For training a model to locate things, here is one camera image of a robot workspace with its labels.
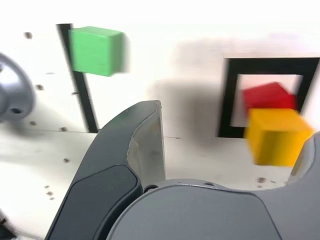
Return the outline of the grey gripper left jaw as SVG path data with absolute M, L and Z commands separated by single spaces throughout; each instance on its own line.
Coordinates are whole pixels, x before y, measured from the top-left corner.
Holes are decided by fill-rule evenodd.
M 98 132 L 46 238 L 106 239 L 117 218 L 145 187 L 165 178 L 161 102 L 141 101 Z

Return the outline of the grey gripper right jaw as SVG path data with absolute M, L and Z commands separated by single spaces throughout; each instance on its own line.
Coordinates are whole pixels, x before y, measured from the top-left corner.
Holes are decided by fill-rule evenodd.
M 304 144 L 287 185 L 241 191 L 207 184 L 155 188 L 119 216 L 109 240 L 317 240 L 320 135 Z

